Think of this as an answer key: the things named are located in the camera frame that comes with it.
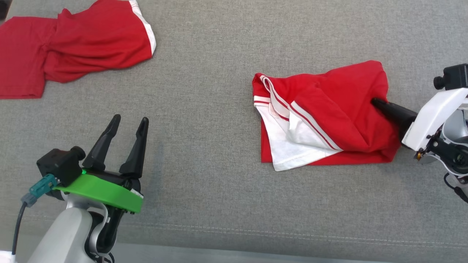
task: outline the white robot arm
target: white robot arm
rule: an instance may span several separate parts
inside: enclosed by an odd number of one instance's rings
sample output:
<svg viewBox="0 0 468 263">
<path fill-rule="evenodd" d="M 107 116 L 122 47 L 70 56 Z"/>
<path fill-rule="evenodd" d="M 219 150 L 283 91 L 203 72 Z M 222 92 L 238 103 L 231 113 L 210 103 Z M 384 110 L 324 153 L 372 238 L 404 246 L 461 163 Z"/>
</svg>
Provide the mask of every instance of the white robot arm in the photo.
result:
<svg viewBox="0 0 468 263">
<path fill-rule="evenodd" d="M 149 120 L 141 120 L 135 144 L 117 173 L 106 171 L 104 160 L 119 123 L 117 114 L 88 156 L 75 146 L 70 151 L 53 149 L 37 161 L 43 178 L 22 198 L 13 240 L 13 263 L 23 211 L 43 194 L 66 201 L 66 209 L 55 219 L 28 263 L 114 263 L 110 251 L 120 220 L 127 212 L 140 212 L 143 204 L 139 179 Z"/>
<path fill-rule="evenodd" d="M 426 103 L 419 113 L 374 98 L 372 103 L 400 127 L 404 146 L 416 151 L 420 163 L 440 161 L 448 173 L 444 181 L 468 203 L 468 64 L 444 69 L 434 79 L 436 89 L 445 88 Z M 454 183 L 449 184 L 450 177 Z"/>
</svg>

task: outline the gray fabric surface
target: gray fabric surface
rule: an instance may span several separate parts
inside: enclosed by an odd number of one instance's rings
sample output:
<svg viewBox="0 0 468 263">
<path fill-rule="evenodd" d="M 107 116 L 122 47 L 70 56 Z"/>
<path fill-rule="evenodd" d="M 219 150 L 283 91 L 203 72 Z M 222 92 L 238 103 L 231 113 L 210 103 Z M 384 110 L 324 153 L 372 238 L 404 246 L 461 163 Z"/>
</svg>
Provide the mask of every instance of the gray fabric surface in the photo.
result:
<svg viewBox="0 0 468 263">
<path fill-rule="evenodd" d="M 11 249 L 11 235 L 13 232 L 0 235 L 0 250 Z M 41 239 L 42 236 L 22 234 L 18 240 L 17 262 L 27 262 Z M 112 254 L 116 263 L 385 263 L 126 243 L 115 244 Z"/>
<path fill-rule="evenodd" d="M 9 16 L 55 17 L 92 0 L 16 0 Z M 48 82 L 40 100 L 0 101 L 0 230 L 52 148 L 89 151 L 111 117 L 107 156 L 118 169 L 143 116 L 150 119 L 143 211 L 125 215 L 120 242 L 388 262 L 462 262 L 468 206 L 439 164 L 302 167 L 260 163 L 256 72 L 322 73 L 383 63 L 389 100 L 419 110 L 434 76 L 468 61 L 465 0 L 140 0 L 153 26 L 153 59 L 133 68 Z M 22 233 L 43 234 L 64 208 L 43 198 Z"/>
</svg>

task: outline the black cable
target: black cable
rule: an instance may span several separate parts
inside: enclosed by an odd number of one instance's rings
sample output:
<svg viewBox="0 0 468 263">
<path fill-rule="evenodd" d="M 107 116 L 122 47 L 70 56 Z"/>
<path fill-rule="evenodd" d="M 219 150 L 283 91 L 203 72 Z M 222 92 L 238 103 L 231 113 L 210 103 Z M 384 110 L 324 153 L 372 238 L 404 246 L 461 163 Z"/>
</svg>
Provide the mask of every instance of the black cable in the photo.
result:
<svg viewBox="0 0 468 263">
<path fill-rule="evenodd" d="M 109 253 L 109 256 L 110 256 L 110 259 L 112 259 L 112 263 L 116 263 L 116 259 L 114 258 L 112 253 Z"/>
<path fill-rule="evenodd" d="M 448 187 L 450 187 L 452 190 L 455 190 L 455 187 L 451 186 L 451 185 L 447 182 L 447 176 L 448 176 L 448 175 L 449 175 L 449 173 L 446 173 L 446 174 L 444 175 L 444 182 L 445 182 L 445 184 L 446 184 Z"/>
<path fill-rule="evenodd" d="M 18 234 L 20 232 L 21 219 L 23 218 L 24 209 L 26 209 L 27 205 L 28 204 L 26 202 L 23 202 L 23 205 L 21 206 L 20 212 L 18 214 L 18 219 L 16 220 L 15 235 L 13 236 L 13 248 L 11 249 L 12 255 L 16 255 L 16 246 L 18 245 Z"/>
</svg>

